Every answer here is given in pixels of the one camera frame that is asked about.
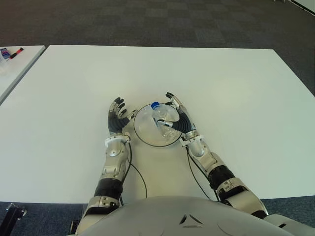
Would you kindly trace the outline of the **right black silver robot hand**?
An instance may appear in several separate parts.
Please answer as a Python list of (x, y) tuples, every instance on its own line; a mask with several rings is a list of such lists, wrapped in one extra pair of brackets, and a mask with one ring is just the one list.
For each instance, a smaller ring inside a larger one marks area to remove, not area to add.
[(158, 119), (157, 124), (170, 127), (184, 134), (189, 133), (193, 130), (196, 130), (196, 126), (194, 125), (187, 109), (182, 104), (182, 102), (170, 92), (167, 92), (165, 96), (170, 99), (171, 105), (175, 106), (175, 109), (177, 110), (177, 113), (179, 114), (179, 119), (177, 121)]

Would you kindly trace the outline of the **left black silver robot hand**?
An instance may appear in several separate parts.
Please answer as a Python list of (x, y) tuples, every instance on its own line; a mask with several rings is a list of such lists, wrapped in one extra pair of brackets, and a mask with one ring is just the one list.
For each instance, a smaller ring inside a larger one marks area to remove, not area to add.
[(124, 127), (135, 118), (138, 110), (133, 110), (127, 113), (125, 102), (123, 98), (117, 97), (110, 105), (108, 111), (108, 129), (110, 135), (115, 133), (122, 133)]

